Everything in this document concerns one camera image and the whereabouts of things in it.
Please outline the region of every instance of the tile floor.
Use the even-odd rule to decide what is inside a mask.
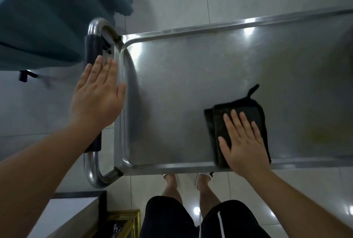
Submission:
[[[160,31],[184,26],[228,22],[236,19],[276,15],[295,11],[351,5],[352,0],[134,0],[130,17],[119,14],[116,28],[121,34]],[[68,106],[81,74],[82,64],[68,68],[38,70],[40,79],[17,80],[17,72],[0,72],[0,160],[42,139],[68,123]],[[112,166],[113,127],[103,131],[100,153],[102,172]],[[353,227],[353,167],[287,169],[276,173]],[[179,190],[195,223],[198,216],[196,174],[181,174]],[[216,173],[210,183],[220,198],[238,199],[253,211],[263,228],[274,238],[287,237],[270,209],[234,173]],[[149,198],[161,194],[165,182],[161,175],[122,177],[108,191],[108,208],[141,209]],[[94,190],[83,174],[82,157],[68,172],[57,191]]]

